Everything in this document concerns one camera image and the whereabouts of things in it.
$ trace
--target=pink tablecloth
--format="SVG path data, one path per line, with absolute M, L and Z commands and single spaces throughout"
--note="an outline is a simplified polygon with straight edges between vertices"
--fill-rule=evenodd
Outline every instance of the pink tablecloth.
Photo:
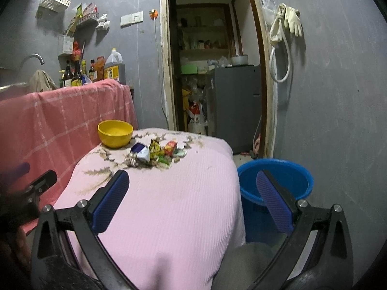
M 41 206 L 54 204 L 77 162 L 99 144 L 97 125 L 106 119 L 137 128 L 130 89 L 114 80 L 0 101 L 0 171 L 23 161 L 30 164 L 30 172 L 10 190 L 52 169 L 58 181 L 41 196 Z
M 125 165 L 129 148 L 97 146 L 77 164 L 54 207 L 90 199 L 125 169 L 129 190 L 106 232 L 99 234 L 116 264 L 140 290 L 210 290 L 225 252 L 245 243 L 231 148 L 221 139 L 185 132 L 144 129 L 136 134 L 144 144 L 160 137 L 187 140 L 191 148 L 169 169 L 140 170 Z M 70 238 L 82 268 L 92 275 L 77 239 Z

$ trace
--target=candy wrapper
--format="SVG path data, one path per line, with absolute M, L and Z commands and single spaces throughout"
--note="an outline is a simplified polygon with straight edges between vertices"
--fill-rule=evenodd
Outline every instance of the candy wrapper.
M 164 155 L 164 150 L 161 149 L 160 144 L 155 139 L 150 142 L 149 150 L 151 159 Z
M 164 147 L 164 154 L 171 156 L 173 155 L 173 152 L 176 149 L 177 142 L 176 141 L 169 141 L 167 145 Z
M 187 154 L 186 150 L 181 150 L 176 148 L 175 151 L 173 152 L 172 157 L 184 158 L 186 154 Z
M 172 158 L 170 156 L 158 156 L 157 165 L 162 168 L 169 168 L 171 166 Z

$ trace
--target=plaid cloth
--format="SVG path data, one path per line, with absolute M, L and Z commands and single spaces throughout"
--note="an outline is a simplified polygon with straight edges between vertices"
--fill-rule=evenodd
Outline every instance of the plaid cloth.
M 54 205 L 77 162 L 100 143 L 98 123 L 108 119 L 137 128 L 130 89 L 115 80 L 0 101 L 0 171 L 30 164 L 30 172 L 8 190 L 23 189 L 52 169 L 58 180 L 40 196 L 40 207 Z

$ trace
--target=gray refrigerator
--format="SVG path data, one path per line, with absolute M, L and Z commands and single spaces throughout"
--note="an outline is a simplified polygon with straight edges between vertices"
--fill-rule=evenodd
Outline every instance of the gray refrigerator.
M 251 150 L 262 112 L 260 67 L 217 67 L 207 74 L 205 93 L 208 135 L 224 139 L 234 154 Z

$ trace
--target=light switch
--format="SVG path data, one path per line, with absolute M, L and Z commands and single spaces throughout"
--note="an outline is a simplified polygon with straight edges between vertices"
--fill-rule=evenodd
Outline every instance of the light switch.
M 132 24 L 132 14 L 121 17 L 121 27 Z
M 132 14 L 132 24 L 140 23 L 144 21 L 144 12 L 138 12 Z

